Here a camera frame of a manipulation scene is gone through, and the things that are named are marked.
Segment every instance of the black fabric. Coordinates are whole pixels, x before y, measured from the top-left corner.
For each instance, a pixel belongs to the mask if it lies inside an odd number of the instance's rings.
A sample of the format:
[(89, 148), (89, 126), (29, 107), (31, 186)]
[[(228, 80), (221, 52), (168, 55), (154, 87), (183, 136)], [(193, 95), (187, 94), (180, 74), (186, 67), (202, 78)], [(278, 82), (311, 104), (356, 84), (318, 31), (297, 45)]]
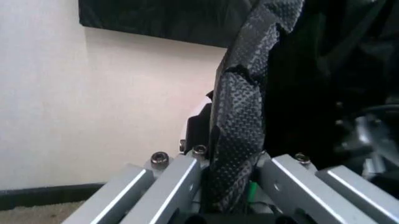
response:
[(83, 26), (228, 47), (257, 0), (79, 0)]
[(397, 2), (259, 1), (217, 71), (204, 211), (244, 211), (263, 149), (341, 161), (335, 121), (397, 99)]
[(264, 80), (269, 51), (290, 33), (302, 0), (261, 0), (228, 49), (216, 77), (205, 210), (236, 212), (264, 144)]

